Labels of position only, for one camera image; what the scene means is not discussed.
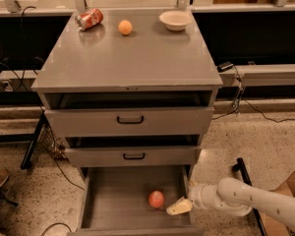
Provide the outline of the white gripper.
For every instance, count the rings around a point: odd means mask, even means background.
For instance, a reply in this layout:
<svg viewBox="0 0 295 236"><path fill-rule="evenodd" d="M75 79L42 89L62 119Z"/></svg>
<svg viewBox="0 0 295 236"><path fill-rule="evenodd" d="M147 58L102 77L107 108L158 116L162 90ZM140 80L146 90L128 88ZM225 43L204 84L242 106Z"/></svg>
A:
<svg viewBox="0 0 295 236"><path fill-rule="evenodd" d="M182 197L176 203L169 206L166 212L169 215L178 215L197 209L217 208L219 199L217 186L209 184L199 184L190 181L188 184L188 199Z"/></svg>

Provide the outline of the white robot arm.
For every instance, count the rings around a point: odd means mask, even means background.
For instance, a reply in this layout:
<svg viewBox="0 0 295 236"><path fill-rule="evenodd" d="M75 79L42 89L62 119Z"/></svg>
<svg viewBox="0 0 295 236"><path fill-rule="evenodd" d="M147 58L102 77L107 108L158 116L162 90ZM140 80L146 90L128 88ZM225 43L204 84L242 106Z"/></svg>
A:
<svg viewBox="0 0 295 236"><path fill-rule="evenodd" d="M187 197L166 209L169 215L190 212L193 208L214 208L244 216L253 208L295 230L295 198L252 187L235 178L223 178L215 185L189 183Z"/></svg>

